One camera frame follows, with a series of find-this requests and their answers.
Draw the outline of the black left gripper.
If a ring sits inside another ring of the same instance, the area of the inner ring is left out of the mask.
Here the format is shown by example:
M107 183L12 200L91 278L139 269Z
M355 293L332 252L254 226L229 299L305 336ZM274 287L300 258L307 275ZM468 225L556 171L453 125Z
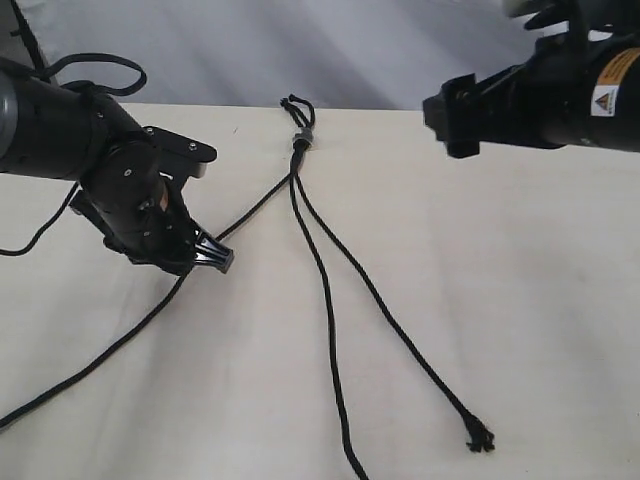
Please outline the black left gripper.
M204 229L195 234L184 201L160 175L158 152L149 144L110 150L84 174L72 200L103 235L104 245L134 265L153 265L182 275L193 265L226 274L234 251Z

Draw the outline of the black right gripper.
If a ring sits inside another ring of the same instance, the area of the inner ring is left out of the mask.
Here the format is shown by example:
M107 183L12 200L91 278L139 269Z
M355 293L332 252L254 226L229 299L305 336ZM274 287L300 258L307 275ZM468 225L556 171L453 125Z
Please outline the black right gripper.
M560 144L543 136L544 116L580 85L594 59L590 47L553 44L481 81L475 74L453 78L423 101L424 123L454 159L478 155L482 142L556 149Z

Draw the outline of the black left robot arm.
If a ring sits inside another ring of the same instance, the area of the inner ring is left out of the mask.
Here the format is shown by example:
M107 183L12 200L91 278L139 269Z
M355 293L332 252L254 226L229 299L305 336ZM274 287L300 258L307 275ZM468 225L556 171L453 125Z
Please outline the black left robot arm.
M114 88L89 80L50 84L75 63L111 63L138 72ZM118 103L147 76L116 55L69 55L36 70L1 61L1 171L75 183L68 205L136 265L181 275L195 265L222 273L234 253L191 216L182 189L217 157L214 147L159 127L141 126Z

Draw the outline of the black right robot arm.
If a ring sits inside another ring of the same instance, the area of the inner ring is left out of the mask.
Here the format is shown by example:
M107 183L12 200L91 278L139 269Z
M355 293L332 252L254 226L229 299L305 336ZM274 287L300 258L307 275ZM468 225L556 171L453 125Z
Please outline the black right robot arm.
M639 4L636 1L505 1L527 30L566 23L537 39L532 56L482 81L445 82L422 103L425 125L449 156L481 143L554 150L639 149Z

